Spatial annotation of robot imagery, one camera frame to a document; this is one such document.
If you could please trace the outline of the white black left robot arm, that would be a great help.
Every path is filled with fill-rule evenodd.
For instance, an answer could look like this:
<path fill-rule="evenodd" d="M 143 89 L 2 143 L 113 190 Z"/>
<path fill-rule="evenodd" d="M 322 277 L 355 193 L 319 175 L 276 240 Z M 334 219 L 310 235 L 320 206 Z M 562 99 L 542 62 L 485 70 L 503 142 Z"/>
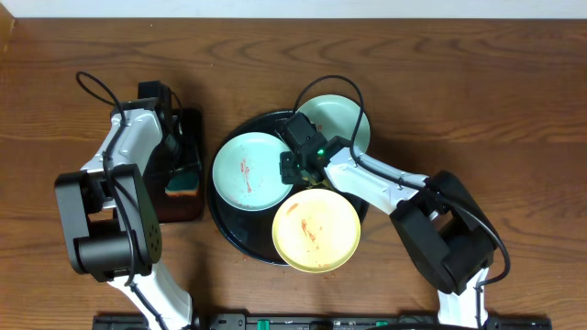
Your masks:
<path fill-rule="evenodd" d="M 197 329 L 194 300 L 161 261 L 161 224 L 201 214 L 201 118 L 159 81 L 136 99 L 106 99 L 111 127 L 79 170 L 54 190 L 72 268 L 118 289 L 144 329 Z"/>

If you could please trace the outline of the light blue plate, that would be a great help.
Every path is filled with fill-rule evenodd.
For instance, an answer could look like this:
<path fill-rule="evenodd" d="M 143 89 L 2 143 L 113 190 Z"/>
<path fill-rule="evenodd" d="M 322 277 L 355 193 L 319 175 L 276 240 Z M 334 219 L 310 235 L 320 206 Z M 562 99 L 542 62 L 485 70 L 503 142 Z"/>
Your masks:
<path fill-rule="evenodd" d="M 282 183 L 280 156 L 287 145 L 275 136 L 250 132 L 231 138 L 216 154 L 212 179 L 217 193 L 243 211 L 262 211 L 292 190 Z"/>

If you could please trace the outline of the pale green plate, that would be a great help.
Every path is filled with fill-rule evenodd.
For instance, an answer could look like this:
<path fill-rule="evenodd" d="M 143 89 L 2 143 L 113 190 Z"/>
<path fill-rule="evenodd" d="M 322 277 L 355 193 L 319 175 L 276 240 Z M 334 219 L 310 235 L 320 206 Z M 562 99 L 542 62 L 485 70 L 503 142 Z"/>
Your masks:
<path fill-rule="evenodd" d="M 350 140 L 360 106 L 347 97 L 325 94 L 308 100 L 298 108 L 298 111 L 303 113 L 327 140 L 335 136 Z"/>

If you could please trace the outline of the yellow plate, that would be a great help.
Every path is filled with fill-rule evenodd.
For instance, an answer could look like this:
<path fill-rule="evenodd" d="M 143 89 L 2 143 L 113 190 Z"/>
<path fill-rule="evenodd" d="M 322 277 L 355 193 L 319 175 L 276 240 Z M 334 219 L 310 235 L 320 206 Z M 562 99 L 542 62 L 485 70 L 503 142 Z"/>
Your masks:
<path fill-rule="evenodd" d="M 335 270 L 360 242 L 360 219 L 341 194 L 326 189 L 297 192 L 276 212 L 273 245 L 291 267 L 308 273 Z"/>

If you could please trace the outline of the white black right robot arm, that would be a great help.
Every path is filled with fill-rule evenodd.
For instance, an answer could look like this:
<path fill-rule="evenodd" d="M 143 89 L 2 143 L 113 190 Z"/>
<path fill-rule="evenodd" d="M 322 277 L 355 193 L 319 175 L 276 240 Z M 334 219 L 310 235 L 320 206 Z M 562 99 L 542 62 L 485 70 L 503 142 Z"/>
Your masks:
<path fill-rule="evenodd" d="M 438 290 L 439 322 L 484 328 L 484 289 L 508 275 L 511 261 L 455 175 L 398 170 L 361 152 L 352 138 L 326 139 L 300 112 L 282 124 L 279 135 L 289 148 L 281 156 L 283 182 L 328 182 L 388 214 L 416 269 Z"/>

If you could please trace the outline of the green yellow sponge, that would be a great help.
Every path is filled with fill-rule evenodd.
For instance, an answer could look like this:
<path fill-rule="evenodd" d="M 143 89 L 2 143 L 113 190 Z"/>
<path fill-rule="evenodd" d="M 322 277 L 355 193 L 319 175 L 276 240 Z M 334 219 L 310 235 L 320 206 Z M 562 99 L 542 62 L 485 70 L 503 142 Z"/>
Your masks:
<path fill-rule="evenodd" d="M 200 179 L 196 172 L 187 171 L 174 175 L 165 187 L 169 196 L 197 196 Z"/>

